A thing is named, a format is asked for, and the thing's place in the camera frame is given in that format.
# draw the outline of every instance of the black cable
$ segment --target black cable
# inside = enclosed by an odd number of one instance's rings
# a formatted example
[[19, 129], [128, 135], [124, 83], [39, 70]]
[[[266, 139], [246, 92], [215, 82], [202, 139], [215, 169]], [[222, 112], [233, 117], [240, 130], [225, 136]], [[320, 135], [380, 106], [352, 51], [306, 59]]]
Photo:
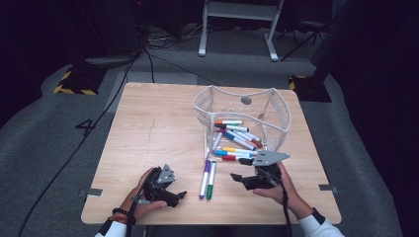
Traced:
[[283, 188], [283, 208], [284, 208], [284, 216], [286, 217], [286, 221], [287, 221], [287, 229], [288, 229], [288, 236], [291, 237], [293, 236], [293, 227], [291, 225], [291, 220], [290, 220], [290, 215], [288, 212], [288, 193], [286, 190], [286, 187], [284, 186], [283, 181], [280, 181], [280, 185]]
[[150, 230], [150, 227], [148, 226], [148, 225], [146, 225], [145, 226], [145, 236], [144, 237], [148, 237], [149, 236], [149, 230]]
[[[136, 193], [135, 197], [132, 198], [141, 198], [141, 192], [144, 189], [144, 184], [145, 182], [148, 181], [148, 179], [150, 178], [150, 175], [153, 172], [151, 171], [150, 173], [148, 173], [147, 177], [145, 178], [144, 182], [142, 182], [141, 186], [139, 187], [138, 192]], [[136, 202], [136, 200], [133, 200], [131, 203], [131, 206], [129, 208], [129, 212], [128, 212], [128, 221], [126, 222], [126, 237], [130, 237], [131, 234], [131, 228], [132, 228], [132, 220], [133, 220], [133, 214], [135, 213], [135, 209], [136, 206], [138, 205], [138, 202]]]
[[151, 55], [150, 55], [150, 53], [148, 52], [148, 50], [147, 49], [144, 49], [145, 50], [145, 53], [147, 53], [147, 55], [148, 55], [148, 60], [150, 60], [150, 67], [151, 67], [151, 80], [153, 81], [153, 83], [156, 83], [155, 81], [154, 81], [154, 66], [153, 66], [153, 60], [151, 60]]
[[216, 83], [216, 82], [214, 82], [214, 81], [210, 80], [209, 78], [207, 78], [207, 77], [205, 77], [205, 76], [201, 76], [200, 74], [195, 73], [195, 72], [193, 72], [193, 71], [191, 71], [191, 70], [189, 70], [189, 69], [186, 69], [186, 68], [184, 68], [184, 67], [181, 67], [181, 66], [179, 66], [179, 65], [176, 65], [176, 64], [174, 64], [174, 63], [171, 63], [171, 62], [169, 62], [168, 60], [166, 60], [166, 59], [164, 59], [164, 58], [161, 58], [161, 57], [155, 56], [155, 55], [153, 55], [153, 54], [150, 54], [150, 56], [155, 57], [155, 58], [157, 58], [157, 59], [160, 59], [160, 60], [162, 60], [162, 61], [165, 61], [166, 63], [168, 63], [168, 64], [170, 64], [170, 65], [172, 65], [172, 66], [179, 67], [179, 68], [181, 68], [182, 70], [185, 70], [185, 71], [187, 71], [187, 72], [189, 72], [189, 73], [195, 74], [195, 75], [197, 75], [197, 76], [199, 76], [199, 77], [201, 77], [201, 78], [204, 78], [204, 79], [208, 80], [209, 82], [212, 82], [212, 83], [213, 83], [214, 85], [216, 85], [216, 86], [221, 86], [221, 85], [219, 85], [218, 83]]
[[[142, 50], [142, 45], [140, 43], [140, 46], [138, 49], [136, 49], [134, 52], [131, 53], [123, 53], [123, 52], [119, 52], [116, 51], [115, 49], [111, 48], [110, 46], [108, 46], [103, 40], [102, 38], [99, 36], [98, 32], [95, 30], [95, 28], [93, 27], [92, 21], [90, 21], [89, 17], [87, 16], [86, 12], [84, 11], [83, 7], [80, 5], [79, 0], [75, 0], [77, 3], [77, 6], [80, 9], [80, 12], [83, 14], [84, 18], [86, 19], [87, 23], [89, 24], [90, 28], [92, 29], [92, 32], [94, 33], [94, 35], [96, 36], [96, 38], [99, 40], [99, 42], [109, 51], [117, 54], [117, 55], [137, 55], [141, 52]], [[122, 66], [122, 65], [126, 65], [129, 63], [128, 61], [125, 61], [125, 64], [121, 64], [121, 62], [114, 62], [115, 64], [112, 64], [111, 67], [117, 67], [117, 66]]]
[[129, 59], [127, 60], [112, 61], [112, 62], [105, 62], [105, 63], [95, 63], [95, 62], [89, 62], [89, 63], [94, 65], [95, 68], [116, 68], [116, 67], [129, 64], [134, 58], [135, 56], [130, 56]]
[[[162, 32], [152, 32], [152, 33], [150, 33], [150, 35], [148, 37], [148, 40], [146, 41], [146, 47], [148, 47], [150, 49], [169, 48], [169, 47], [172, 47], [179, 42], [186, 42], [186, 41], [192, 40], [195, 37], [200, 37], [201, 34], [202, 34], [202, 31], [199, 32], [197, 30], [200, 29], [202, 26], [203, 26], [203, 24], [201, 24], [198, 27], [195, 27], [192, 30], [185, 31], [184, 33], [182, 33], [180, 40], [175, 40], [174, 37], [166, 36]], [[155, 41], [155, 40], [164, 40], [163, 45], [156, 45], [156, 44], [150, 43], [151, 41]]]
[[[136, 61], [136, 59], [138, 58], [138, 55], [135, 57], [135, 59], [126, 67], [126, 71], [125, 71], [125, 76], [124, 79], [127, 77], [127, 73], [129, 72], [130, 68], [132, 67], [133, 63]], [[121, 87], [124, 84], [124, 79], [120, 85], [120, 87], [118, 88], [117, 93], [114, 95], [113, 99], [111, 100], [111, 102], [108, 104], [108, 106], [104, 109], [104, 111], [99, 115], [99, 117], [96, 119], [96, 121], [94, 122], [92, 127], [95, 127], [98, 122], [101, 120], [101, 118], [104, 116], [104, 114], [108, 111], [109, 107], [111, 106], [111, 104], [114, 102], [114, 100], [117, 98], [118, 93], [120, 92]], [[32, 205], [30, 211], [28, 212], [27, 216], [25, 217], [24, 222], [21, 225], [21, 229], [19, 230], [19, 234], [18, 237], [22, 236], [22, 233], [24, 232], [25, 226], [28, 223], [29, 218], [31, 217], [32, 213], [35, 210], [35, 207], [37, 207], [38, 203], [40, 202], [40, 200], [42, 199], [43, 195], [46, 193], [46, 191], [50, 188], [50, 186], [53, 184], [53, 182], [56, 180], [56, 178], [61, 174], [62, 170], [64, 170], [64, 168], [68, 165], [68, 163], [70, 163], [70, 161], [73, 159], [73, 157], [76, 155], [76, 153], [78, 152], [78, 150], [80, 149], [80, 147], [83, 145], [83, 143], [86, 141], [87, 137], [89, 137], [90, 133], [92, 132], [92, 129], [87, 129], [87, 133], [84, 135], [83, 139], [80, 141], [80, 143], [77, 145], [76, 149], [74, 149], [73, 153], [71, 153], [71, 155], [68, 157], [68, 159], [65, 161], [65, 163], [61, 166], [61, 168], [58, 170], [58, 172], [56, 172], [56, 174], [53, 176], [53, 178], [49, 181], [49, 183], [46, 185], [46, 187], [43, 189], [42, 193], [38, 196], [37, 200], [35, 201], [35, 203]]]

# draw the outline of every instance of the wooden table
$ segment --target wooden table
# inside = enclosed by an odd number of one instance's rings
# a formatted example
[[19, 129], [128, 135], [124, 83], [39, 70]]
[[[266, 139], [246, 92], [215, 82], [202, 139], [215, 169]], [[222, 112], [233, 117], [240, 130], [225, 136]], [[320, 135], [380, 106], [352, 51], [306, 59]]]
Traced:
[[[211, 201], [199, 200], [204, 170], [204, 129], [196, 118], [194, 98], [204, 86], [127, 83], [82, 212], [85, 223], [103, 223], [150, 167], [169, 164], [177, 176], [167, 191], [188, 191], [175, 207], [153, 211], [140, 224], [284, 224], [283, 208], [272, 199], [246, 191], [230, 173], [253, 176], [254, 168], [219, 162]], [[221, 87], [237, 94], [263, 89]], [[280, 90], [293, 121], [280, 151], [299, 194], [333, 223], [341, 215], [328, 185], [296, 94]], [[292, 223], [296, 223], [291, 214]]]

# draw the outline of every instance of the metal stand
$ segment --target metal stand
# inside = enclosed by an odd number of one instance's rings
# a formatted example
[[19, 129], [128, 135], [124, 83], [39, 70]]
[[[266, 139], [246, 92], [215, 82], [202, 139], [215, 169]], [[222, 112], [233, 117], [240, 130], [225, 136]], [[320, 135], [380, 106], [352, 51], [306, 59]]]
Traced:
[[278, 19], [280, 18], [284, 0], [279, 0], [277, 6], [260, 6], [253, 4], [239, 4], [226, 2], [211, 2], [206, 0], [203, 10], [203, 32], [201, 35], [199, 56], [205, 56], [207, 53], [207, 21], [208, 16], [225, 17], [225, 18], [239, 18], [250, 20], [271, 21], [271, 27], [268, 34], [264, 34], [264, 39], [268, 47], [271, 59], [278, 61], [278, 56], [272, 44], [272, 36], [275, 32]]

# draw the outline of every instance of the sleeve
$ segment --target sleeve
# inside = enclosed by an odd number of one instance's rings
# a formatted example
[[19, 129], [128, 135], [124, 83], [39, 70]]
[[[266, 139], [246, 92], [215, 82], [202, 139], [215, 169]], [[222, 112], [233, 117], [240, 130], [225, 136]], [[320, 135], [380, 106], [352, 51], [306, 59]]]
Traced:
[[125, 237], [126, 236], [126, 225], [117, 221], [108, 219], [104, 225], [102, 225], [99, 233], [95, 237]]
[[344, 236], [338, 228], [322, 216], [315, 208], [308, 217], [298, 221], [306, 237], [340, 237]]

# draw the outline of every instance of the marker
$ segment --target marker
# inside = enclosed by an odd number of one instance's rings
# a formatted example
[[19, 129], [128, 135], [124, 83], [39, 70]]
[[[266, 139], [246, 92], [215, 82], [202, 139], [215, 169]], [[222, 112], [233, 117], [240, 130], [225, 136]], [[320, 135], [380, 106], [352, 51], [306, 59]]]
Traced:
[[238, 136], [241, 136], [241, 137], [243, 137], [244, 139], [246, 139], [246, 140], [248, 140], [248, 141], [252, 142], [252, 143], [253, 143], [253, 144], [255, 144], [258, 148], [262, 148], [262, 147], [263, 147], [263, 144], [262, 144], [260, 141], [255, 140], [253, 137], [250, 137], [250, 136], [248, 136], [248, 135], [244, 134], [244, 133], [243, 133], [243, 132], [241, 132], [241, 131], [233, 130], [233, 132], [234, 132], [234, 133], [236, 133]]
[[229, 156], [229, 155], [222, 156], [222, 160], [237, 161], [239, 159], [251, 159], [251, 158], [248, 158], [248, 157], [240, 157], [240, 156]]
[[239, 157], [247, 157], [247, 158], [250, 158], [252, 156], [249, 153], [244, 154], [244, 153], [238, 153], [238, 152], [228, 152], [228, 151], [223, 151], [223, 150], [215, 150], [213, 153], [217, 156], [230, 155], [230, 156], [239, 156]]
[[204, 177], [203, 183], [201, 185], [201, 192], [200, 192], [200, 199], [204, 199], [204, 195], [206, 194], [206, 186], [207, 186], [207, 179], [209, 178], [210, 172], [210, 161], [206, 162], [206, 168], [204, 169]]
[[260, 141], [260, 142], [262, 142], [263, 140], [261, 139], [261, 138], [259, 138], [259, 137], [257, 137], [257, 136], [255, 136], [255, 135], [253, 135], [252, 133], [250, 133], [250, 132], [243, 132], [244, 134], [246, 134], [246, 135], [248, 135], [248, 136], [250, 136], [250, 137], [252, 137], [253, 139], [255, 139], [255, 140], [258, 140], [258, 141]]
[[216, 120], [215, 124], [238, 124], [238, 125], [242, 125], [243, 121], [242, 120]]
[[247, 144], [249, 144], [249, 145], [251, 145], [251, 146], [257, 146], [255, 143], [253, 143], [253, 142], [251, 142], [251, 141], [249, 141], [249, 140], [246, 140], [246, 138], [239, 136], [237, 133], [235, 133], [235, 132], [234, 132], [234, 131], [232, 131], [232, 130], [226, 130], [225, 132], [227, 132], [228, 134], [230, 134], [230, 135], [232, 135], [232, 136], [236, 137], [237, 139], [240, 139], [240, 140], [242, 140], [242, 141], [246, 142]]
[[235, 136], [233, 136], [233, 135], [231, 135], [231, 134], [229, 134], [229, 133], [227, 133], [227, 132], [224, 132], [222, 135], [224, 135], [225, 137], [227, 137], [228, 139], [230, 139], [230, 140], [232, 140], [232, 141], [235, 141], [235, 142], [237, 142], [238, 144], [240, 144], [240, 145], [242, 145], [242, 146], [244, 146], [244, 147], [246, 147], [247, 149], [250, 149], [250, 150], [256, 150], [256, 147], [255, 146], [253, 146], [253, 145], [250, 145], [250, 144], [248, 144], [248, 143], [246, 143], [246, 142], [244, 142], [244, 141], [242, 141], [242, 140], [240, 140], [240, 139], [238, 139], [238, 138], [236, 138]]
[[209, 186], [207, 188], [207, 199], [212, 197], [212, 189], [213, 189], [213, 177], [215, 176], [215, 167], [216, 162], [212, 161], [210, 166], [210, 173], [209, 173]]
[[218, 136], [216, 137], [215, 142], [213, 143], [212, 150], [215, 150], [216, 147], [218, 146], [219, 141], [221, 140], [221, 137], [222, 137], [222, 133], [223, 132], [225, 132], [225, 129], [224, 128], [221, 128], [219, 130], [219, 132], [218, 132]]
[[238, 153], [251, 154], [251, 155], [257, 155], [258, 154], [257, 151], [243, 150], [243, 149], [237, 149], [237, 148], [232, 148], [232, 147], [221, 147], [221, 149], [224, 150], [224, 151], [238, 152]]
[[249, 131], [249, 128], [244, 126], [235, 126], [235, 125], [226, 125], [226, 124], [215, 124], [216, 127], [231, 129], [231, 130], [239, 130], [239, 131]]

